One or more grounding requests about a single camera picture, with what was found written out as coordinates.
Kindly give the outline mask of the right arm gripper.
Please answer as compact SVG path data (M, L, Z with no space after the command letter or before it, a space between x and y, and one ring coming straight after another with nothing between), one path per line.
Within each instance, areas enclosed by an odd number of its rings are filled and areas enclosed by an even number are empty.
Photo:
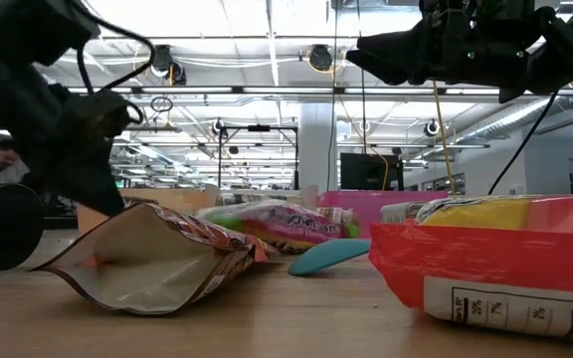
M360 37L346 59L388 86L427 80L523 90L545 10L532 0L421 0L412 29Z

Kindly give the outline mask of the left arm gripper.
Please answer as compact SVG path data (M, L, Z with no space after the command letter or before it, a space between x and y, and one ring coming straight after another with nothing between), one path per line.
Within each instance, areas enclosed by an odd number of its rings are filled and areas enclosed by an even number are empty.
M35 171L54 170L50 185L60 195L109 217L120 214L124 203L109 168L111 148L125 129L143 122L143 112L111 90L82 95L59 84L48 90L61 111L17 141L21 158Z

